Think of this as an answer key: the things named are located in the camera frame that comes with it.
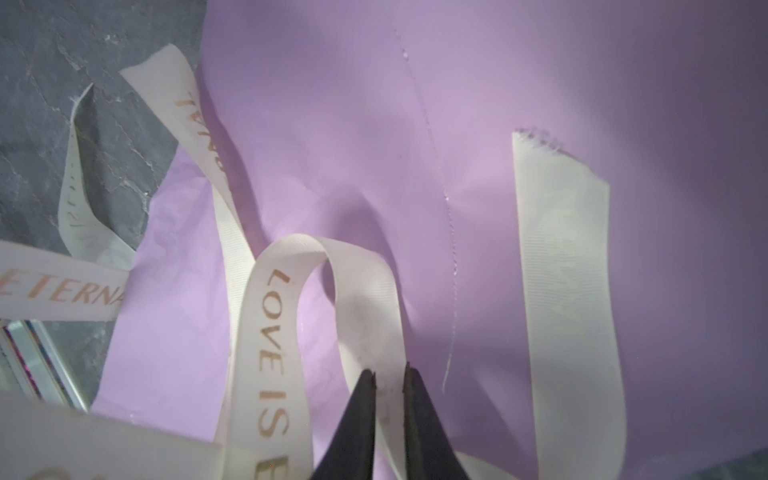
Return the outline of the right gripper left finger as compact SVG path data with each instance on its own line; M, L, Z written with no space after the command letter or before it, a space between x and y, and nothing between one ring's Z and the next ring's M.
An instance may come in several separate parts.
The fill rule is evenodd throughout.
M332 441L311 480L370 480L376 434L376 376L361 372Z

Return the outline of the cream printed ribbon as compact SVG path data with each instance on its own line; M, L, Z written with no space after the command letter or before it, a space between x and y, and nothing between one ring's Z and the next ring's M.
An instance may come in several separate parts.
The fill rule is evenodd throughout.
M1 396L5 479L310 479L311 419L297 339L302 289L328 264L335 326L352 393L376 376L375 452L406 476L403 322L385 260L293 234L254 255L200 109L193 71L167 45L123 77L207 176L230 310L227 388L213 442ZM627 418L608 281L610 188L576 159L512 136L538 475L615 479ZM505 472L454 450L469 479Z

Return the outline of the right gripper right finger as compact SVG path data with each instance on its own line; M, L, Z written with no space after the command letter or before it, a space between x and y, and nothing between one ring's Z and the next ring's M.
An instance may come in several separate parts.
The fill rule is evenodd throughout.
M403 382L408 480L468 480L442 426L423 379L406 364Z

